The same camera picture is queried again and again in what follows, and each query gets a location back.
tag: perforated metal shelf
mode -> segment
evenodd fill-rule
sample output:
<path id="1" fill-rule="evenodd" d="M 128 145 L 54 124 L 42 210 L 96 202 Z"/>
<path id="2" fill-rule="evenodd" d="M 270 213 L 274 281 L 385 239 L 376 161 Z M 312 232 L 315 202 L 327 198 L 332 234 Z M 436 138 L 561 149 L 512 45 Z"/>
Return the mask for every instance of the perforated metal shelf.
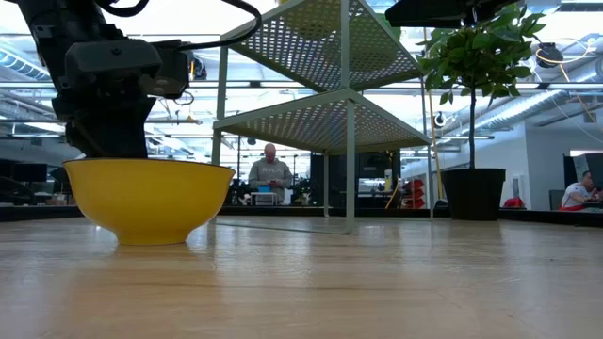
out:
<path id="1" fill-rule="evenodd" d="M 318 92 L 340 88 L 341 0 L 291 0 L 263 16 L 253 36 L 231 48 Z M 365 0 L 350 0 L 350 88 L 373 89 L 420 76 L 402 47 Z M 249 22 L 224 34 L 247 31 Z"/>
<path id="2" fill-rule="evenodd" d="M 214 122 L 222 132 L 256 137 L 317 153 L 346 152 L 347 102 L 355 108 L 357 152 L 428 145 L 413 127 L 352 89 L 341 89 L 274 105 Z"/>

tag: bowl rim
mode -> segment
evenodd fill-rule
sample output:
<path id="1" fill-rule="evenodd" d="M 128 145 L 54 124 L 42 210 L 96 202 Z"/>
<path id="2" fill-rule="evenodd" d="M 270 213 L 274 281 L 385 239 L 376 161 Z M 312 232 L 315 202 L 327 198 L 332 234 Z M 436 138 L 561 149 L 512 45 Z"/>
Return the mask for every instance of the bowl rim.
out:
<path id="1" fill-rule="evenodd" d="M 224 166 L 219 166 L 219 165 L 214 165 L 214 164 L 206 164 L 206 163 L 198 163 L 198 162 L 192 162 L 192 161 L 181 161 L 181 160 L 164 160 L 164 159 L 150 159 L 150 158 L 118 158 L 118 157 L 107 157 L 107 158 L 82 158 L 82 159 L 71 159 L 71 160 L 65 160 L 63 161 L 63 165 L 67 164 L 67 163 L 74 163 L 74 162 L 84 162 L 84 161 L 102 161 L 102 160 L 109 160 L 109 161 L 113 161 L 113 160 L 128 160 L 128 161 L 157 161 L 157 162 L 172 162 L 172 163 L 179 163 L 179 164 L 190 164 L 190 165 L 196 165 L 196 166 L 211 166 L 211 167 L 216 167 L 219 169 L 224 169 L 224 170 L 229 170 L 232 173 L 236 173 L 236 170 L 231 169 L 231 168 L 227 168 Z"/>

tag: wooden table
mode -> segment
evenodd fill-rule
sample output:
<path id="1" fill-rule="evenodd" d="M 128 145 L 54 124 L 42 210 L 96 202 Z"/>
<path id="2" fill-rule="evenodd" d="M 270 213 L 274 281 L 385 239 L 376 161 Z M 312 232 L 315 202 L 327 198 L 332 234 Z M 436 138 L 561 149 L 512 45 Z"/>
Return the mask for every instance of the wooden table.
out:
<path id="1" fill-rule="evenodd" d="M 0 223 L 0 337 L 601 337 L 600 229 L 355 222 L 348 236 L 208 226 L 163 247 L 120 247 L 82 218 Z"/>

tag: yellow bowl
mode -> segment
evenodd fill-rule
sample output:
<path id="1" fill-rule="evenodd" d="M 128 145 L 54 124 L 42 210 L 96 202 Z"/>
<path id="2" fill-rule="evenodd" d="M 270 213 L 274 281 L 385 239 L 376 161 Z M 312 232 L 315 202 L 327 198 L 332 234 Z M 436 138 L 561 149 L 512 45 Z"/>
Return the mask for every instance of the yellow bowl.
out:
<path id="1" fill-rule="evenodd" d="M 220 210 L 232 169 L 151 159 L 64 163 L 82 213 L 123 245 L 182 243 Z"/>

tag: potted plant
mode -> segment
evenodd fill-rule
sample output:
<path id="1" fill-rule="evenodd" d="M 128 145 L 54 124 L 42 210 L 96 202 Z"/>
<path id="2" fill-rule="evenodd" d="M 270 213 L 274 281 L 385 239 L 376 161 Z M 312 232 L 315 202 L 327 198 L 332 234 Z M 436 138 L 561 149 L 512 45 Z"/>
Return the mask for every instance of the potted plant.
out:
<path id="1" fill-rule="evenodd" d="M 481 96 L 496 98 L 519 96 L 517 78 L 531 75 L 522 60 L 531 57 L 531 42 L 545 25 L 538 20 L 544 14 L 527 13 L 517 4 L 503 8 L 488 22 L 464 26 L 458 30 L 436 29 L 426 45 L 427 54 L 419 59 L 427 75 L 427 90 L 444 89 L 440 105 L 454 100 L 453 89 L 471 96 L 469 128 L 469 169 L 446 170 L 442 181 L 453 218 L 497 219 L 505 181 L 505 169 L 475 168 L 475 106 Z"/>

